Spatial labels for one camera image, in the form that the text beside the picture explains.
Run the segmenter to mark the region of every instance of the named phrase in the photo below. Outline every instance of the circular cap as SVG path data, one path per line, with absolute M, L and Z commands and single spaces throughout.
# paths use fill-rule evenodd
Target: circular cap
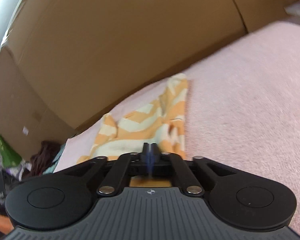
M 202 156 L 199 156 L 199 155 L 197 155 L 197 156 L 193 156 L 193 158 L 192 159 L 203 159 L 203 157 Z
M 111 194 L 112 192 L 114 192 L 114 187 L 102 186 L 99 188 L 99 192 L 102 194 Z
M 247 207 L 266 207 L 273 199 L 272 193 L 262 187 L 245 187 L 237 192 L 237 200 Z
M 15 226 L 54 230 L 84 217 L 92 206 L 92 194 L 81 178 L 44 175 L 15 187 L 5 207 Z
M 187 192 L 191 194 L 199 194 L 202 192 L 202 188 L 199 186 L 190 186 L 187 187 Z
M 52 208 L 65 199 L 65 194 L 54 187 L 35 189 L 28 195 L 28 202 L 37 208 Z

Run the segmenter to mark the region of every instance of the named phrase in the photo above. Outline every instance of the fuzzy pink towel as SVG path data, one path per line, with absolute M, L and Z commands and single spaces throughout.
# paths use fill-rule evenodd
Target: fuzzy pink towel
M 186 154 L 276 180 L 296 195 L 291 228 L 300 234 L 300 26 L 278 22 L 184 71 L 189 80 Z M 117 121 L 154 100 L 166 81 L 118 104 Z M 55 171 L 88 153 L 97 122 L 69 139 Z

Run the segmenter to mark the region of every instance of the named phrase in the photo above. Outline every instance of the orange object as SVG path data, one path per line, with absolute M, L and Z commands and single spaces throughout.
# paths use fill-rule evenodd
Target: orange object
M 0 232 L 4 234 L 9 234 L 13 230 L 13 225 L 10 222 L 10 219 L 5 216 L 0 215 Z

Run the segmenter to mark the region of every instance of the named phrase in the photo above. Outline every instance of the gray ribbed panel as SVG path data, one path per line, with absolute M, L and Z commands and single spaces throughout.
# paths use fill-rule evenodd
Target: gray ribbed panel
M 297 240 L 288 227 L 272 232 L 247 232 L 221 222 L 200 198 L 178 188 L 125 188 L 102 198 L 78 223 L 51 232 L 17 228 L 7 240 Z

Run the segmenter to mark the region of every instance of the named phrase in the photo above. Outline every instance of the pink fabric surface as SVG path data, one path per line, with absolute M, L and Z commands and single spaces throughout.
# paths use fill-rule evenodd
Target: pink fabric surface
M 188 158 L 202 155 L 285 184 L 297 197 L 290 226 L 300 234 L 300 26 L 269 25 L 184 73 L 190 83 Z M 125 99 L 111 111 L 113 116 L 119 119 L 149 103 L 162 93 L 164 82 Z M 69 145 L 90 151 L 98 122 L 90 129 L 80 135 L 86 139 L 68 140 L 76 141 L 67 143 L 60 167 L 67 167 L 62 161 L 75 155 Z

